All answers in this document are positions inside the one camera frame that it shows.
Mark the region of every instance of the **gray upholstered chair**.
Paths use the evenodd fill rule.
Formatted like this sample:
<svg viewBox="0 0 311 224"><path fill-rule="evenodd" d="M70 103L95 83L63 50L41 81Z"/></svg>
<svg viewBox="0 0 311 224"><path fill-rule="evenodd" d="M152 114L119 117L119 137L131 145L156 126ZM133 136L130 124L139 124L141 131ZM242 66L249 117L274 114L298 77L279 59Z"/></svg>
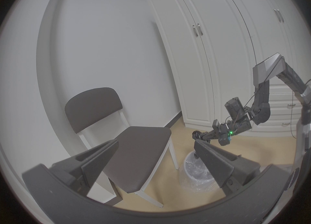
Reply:
<svg viewBox="0 0 311 224"><path fill-rule="evenodd" d="M116 137L119 149L103 172L127 193L135 193L147 201L163 207L144 193L169 148L176 169L179 169L173 147L171 130L165 127L130 126L122 112L122 103L112 88L95 88L70 99L65 113L74 132L79 134L85 146L92 148L81 133L97 121L119 112L126 129Z"/></svg>

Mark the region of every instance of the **metal handle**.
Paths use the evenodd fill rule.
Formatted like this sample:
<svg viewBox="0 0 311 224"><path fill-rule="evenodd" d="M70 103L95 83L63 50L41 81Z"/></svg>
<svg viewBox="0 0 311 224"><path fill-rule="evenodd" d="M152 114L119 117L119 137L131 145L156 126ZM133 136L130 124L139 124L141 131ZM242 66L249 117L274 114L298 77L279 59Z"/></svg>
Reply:
<svg viewBox="0 0 311 224"><path fill-rule="evenodd" d="M196 29L195 29L195 26L194 26L194 25L193 25L193 31L194 31L196 37L198 37L198 34L197 34L197 32L196 32Z"/></svg>
<svg viewBox="0 0 311 224"><path fill-rule="evenodd" d="M199 30L199 33L200 33L201 35L203 35L203 32L202 32L201 27L200 27L200 24L197 24L197 28L198 28L198 30Z"/></svg>
<svg viewBox="0 0 311 224"><path fill-rule="evenodd" d="M284 18L283 18L282 14L281 14L281 11L279 11L279 10L277 10L277 11L278 11L278 13L279 13L279 15L280 15L280 17L282 19L282 22L284 22Z"/></svg>
<svg viewBox="0 0 311 224"><path fill-rule="evenodd" d="M278 12L276 11L276 9L274 10L274 12L275 12L275 14L276 14L278 20L281 22L281 18L280 18L280 16L279 16Z"/></svg>

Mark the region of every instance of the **clear plastic trash bag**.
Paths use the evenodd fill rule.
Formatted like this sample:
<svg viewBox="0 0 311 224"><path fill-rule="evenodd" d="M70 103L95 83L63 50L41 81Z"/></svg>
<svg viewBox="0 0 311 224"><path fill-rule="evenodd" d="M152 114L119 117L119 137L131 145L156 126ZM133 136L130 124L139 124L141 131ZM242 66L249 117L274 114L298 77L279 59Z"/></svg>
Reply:
<svg viewBox="0 0 311 224"><path fill-rule="evenodd" d="M190 152L179 169L179 183L183 189L193 192L208 192L219 188L200 158L194 157L195 151Z"/></svg>

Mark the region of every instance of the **floor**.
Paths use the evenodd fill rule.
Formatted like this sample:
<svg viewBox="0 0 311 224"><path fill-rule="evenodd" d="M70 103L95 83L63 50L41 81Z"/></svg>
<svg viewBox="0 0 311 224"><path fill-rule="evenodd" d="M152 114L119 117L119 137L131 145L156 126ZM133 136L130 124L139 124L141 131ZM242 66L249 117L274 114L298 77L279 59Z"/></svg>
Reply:
<svg viewBox="0 0 311 224"><path fill-rule="evenodd" d="M172 127L172 140L179 166L187 154L193 151L194 129L186 128L181 117ZM217 140L211 144L220 147ZM236 155L259 162L262 166L269 164L291 164L294 161L296 140L293 137L259 138L234 136L231 144L222 147ZM142 212L171 212L190 209L217 201L225 197L221 189L207 193L194 193L183 189L179 184L179 171L175 169L169 150L166 152L158 170L147 186L145 192L164 204L157 207L138 195L127 194L118 188L123 200L115 207Z"/></svg>

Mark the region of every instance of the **white cabinet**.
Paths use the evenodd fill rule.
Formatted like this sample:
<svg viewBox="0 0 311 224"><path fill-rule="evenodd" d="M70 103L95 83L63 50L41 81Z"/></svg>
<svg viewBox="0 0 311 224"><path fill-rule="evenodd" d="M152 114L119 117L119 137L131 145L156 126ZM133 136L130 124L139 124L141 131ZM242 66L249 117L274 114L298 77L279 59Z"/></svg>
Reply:
<svg viewBox="0 0 311 224"><path fill-rule="evenodd" d="M213 87L204 46L183 0L149 0L172 68L185 123L211 126Z"/></svg>
<svg viewBox="0 0 311 224"><path fill-rule="evenodd" d="M252 68L280 53L304 81L311 35L291 0L149 0L172 67L185 125L210 130L225 103L254 94ZM278 78L270 80L271 117L251 136L289 136L301 105Z"/></svg>
<svg viewBox="0 0 311 224"><path fill-rule="evenodd" d="M224 122L224 105L239 97L245 104L254 93L256 65L252 42L243 18L232 0L184 0L197 26L213 83L215 118Z"/></svg>

